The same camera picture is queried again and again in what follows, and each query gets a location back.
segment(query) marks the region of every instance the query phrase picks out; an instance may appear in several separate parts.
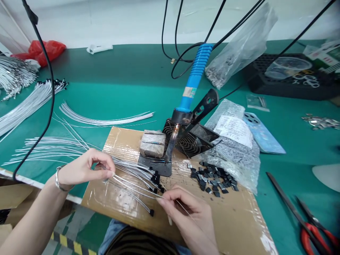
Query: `left hand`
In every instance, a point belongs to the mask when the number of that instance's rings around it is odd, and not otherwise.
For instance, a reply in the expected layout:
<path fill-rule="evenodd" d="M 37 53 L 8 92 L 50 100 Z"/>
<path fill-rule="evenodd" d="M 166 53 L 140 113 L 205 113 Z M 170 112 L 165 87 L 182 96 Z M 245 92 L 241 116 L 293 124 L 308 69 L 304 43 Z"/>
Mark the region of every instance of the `left hand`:
<path fill-rule="evenodd" d="M 105 170 L 92 170 L 94 163 L 100 163 Z M 111 178 L 115 175 L 116 168 L 110 155 L 89 149 L 79 158 L 59 170 L 58 180 L 61 185 L 75 185 L 92 180 Z"/>

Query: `fan grille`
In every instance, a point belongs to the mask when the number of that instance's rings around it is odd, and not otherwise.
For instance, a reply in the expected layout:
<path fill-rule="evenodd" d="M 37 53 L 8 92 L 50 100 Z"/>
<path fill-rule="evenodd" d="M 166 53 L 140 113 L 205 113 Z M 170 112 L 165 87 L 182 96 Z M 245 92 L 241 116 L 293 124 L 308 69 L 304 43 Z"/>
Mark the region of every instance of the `fan grille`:
<path fill-rule="evenodd" d="M 167 125 L 163 129 L 163 133 L 166 135 L 167 143 L 170 140 L 172 135 L 173 126 L 167 121 Z M 183 137 L 180 141 L 178 141 L 175 145 L 176 150 L 182 152 L 188 158 L 192 157 L 191 155 L 197 155 L 201 153 L 201 147 L 197 143 L 197 139 L 191 133 L 187 133 L 185 137 Z"/>

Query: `yellow black warning tape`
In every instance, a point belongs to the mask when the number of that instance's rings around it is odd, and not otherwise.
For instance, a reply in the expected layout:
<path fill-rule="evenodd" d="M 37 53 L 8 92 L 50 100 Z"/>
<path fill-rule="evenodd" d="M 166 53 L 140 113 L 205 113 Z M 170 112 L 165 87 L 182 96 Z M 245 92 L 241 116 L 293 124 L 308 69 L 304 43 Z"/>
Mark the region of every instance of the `yellow black warning tape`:
<path fill-rule="evenodd" d="M 84 248 L 80 243 L 77 243 L 66 236 L 59 234 L 55 231 L 52 232 L 51 239 L 60 243 L 62 246 L 65 246 L 71 250 L 73 250 L 75 253 L 80 255 L 97 255 L 96 252 L 93 250 Z"/>

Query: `blue phone case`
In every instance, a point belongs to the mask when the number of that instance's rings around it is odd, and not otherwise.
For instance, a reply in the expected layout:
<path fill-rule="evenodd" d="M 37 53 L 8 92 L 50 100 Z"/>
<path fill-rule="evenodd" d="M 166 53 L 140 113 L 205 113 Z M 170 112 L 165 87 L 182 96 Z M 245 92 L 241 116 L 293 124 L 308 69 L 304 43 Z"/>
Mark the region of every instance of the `blue phone case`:
<path fill-rule="evenodd" d="M 252 132 L 261 152 L 270 154 L 286 154 L 286 151 L 255 114 L 245 112 L 243 120 Z"/>

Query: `blue soldering iron handle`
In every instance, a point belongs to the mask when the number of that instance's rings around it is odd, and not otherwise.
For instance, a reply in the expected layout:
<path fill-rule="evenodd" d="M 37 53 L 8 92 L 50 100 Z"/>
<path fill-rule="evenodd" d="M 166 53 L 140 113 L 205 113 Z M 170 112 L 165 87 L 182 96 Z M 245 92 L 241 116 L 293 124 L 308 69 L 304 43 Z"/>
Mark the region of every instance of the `blue soldering iron handle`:
<path fill-rule="evenodd" d="M 179 112 L 189 113 L 190 105 L 194 99 L 197 87 L 201 81 L 202 74 L 204 72 L 206 63 L 210 57 L 210 53 L 213 49 L 213 44 L 202 44 L 196 53 L 194 64 L 192 66 L 190 76 L 187 82 L 187 86 L 184 89 L 181 105 L 176 108 Z"/>

